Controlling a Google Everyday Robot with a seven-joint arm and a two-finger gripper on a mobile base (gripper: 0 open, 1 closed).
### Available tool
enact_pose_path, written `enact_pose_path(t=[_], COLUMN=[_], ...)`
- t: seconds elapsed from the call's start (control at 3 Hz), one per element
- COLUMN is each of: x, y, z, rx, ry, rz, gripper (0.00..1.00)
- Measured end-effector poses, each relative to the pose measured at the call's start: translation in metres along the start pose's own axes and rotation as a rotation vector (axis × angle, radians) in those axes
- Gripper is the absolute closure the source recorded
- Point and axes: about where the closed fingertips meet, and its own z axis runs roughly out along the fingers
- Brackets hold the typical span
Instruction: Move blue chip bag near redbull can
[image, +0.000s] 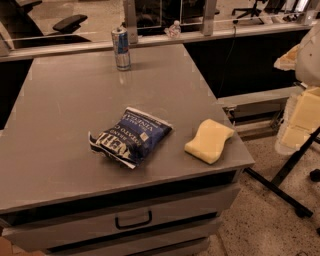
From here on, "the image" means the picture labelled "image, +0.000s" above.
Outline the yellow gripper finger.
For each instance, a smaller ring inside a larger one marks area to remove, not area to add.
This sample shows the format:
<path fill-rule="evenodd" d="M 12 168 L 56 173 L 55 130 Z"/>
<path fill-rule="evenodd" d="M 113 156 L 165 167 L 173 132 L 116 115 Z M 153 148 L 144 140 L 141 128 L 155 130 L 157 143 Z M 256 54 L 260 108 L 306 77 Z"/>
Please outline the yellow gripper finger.
<path fill-rule="evenodd" d="M 274 67 L 283 71 L 294 70 L 296 67 L 298 49 L 299 45 L 292 47 L 287 53 L 275 61 Z"/>

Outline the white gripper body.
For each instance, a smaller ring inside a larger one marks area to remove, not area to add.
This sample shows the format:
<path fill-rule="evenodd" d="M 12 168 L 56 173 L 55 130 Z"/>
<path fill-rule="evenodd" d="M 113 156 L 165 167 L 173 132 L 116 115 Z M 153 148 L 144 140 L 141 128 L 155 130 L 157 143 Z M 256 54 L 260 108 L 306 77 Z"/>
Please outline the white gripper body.
<path fill-rule="evenodd" d="M 320 127 L 320 88 L 311 87 L 287 100 L 275 150 L 281 155 L 292 155 Z"/>

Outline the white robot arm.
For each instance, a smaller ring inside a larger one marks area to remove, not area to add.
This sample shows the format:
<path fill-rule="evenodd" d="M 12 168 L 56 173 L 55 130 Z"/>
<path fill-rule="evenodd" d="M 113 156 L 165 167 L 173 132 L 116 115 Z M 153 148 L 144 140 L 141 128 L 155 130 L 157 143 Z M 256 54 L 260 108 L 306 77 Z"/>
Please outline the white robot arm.
<path fill-rule="evenodd" d="M 277 133 L 275 150 L 292 155 L 320 127 L 320 24 L 314 25 L 274 66 L 294 70 L 296 79 L 306 86 L 302 93 L 288 98 Z"/>

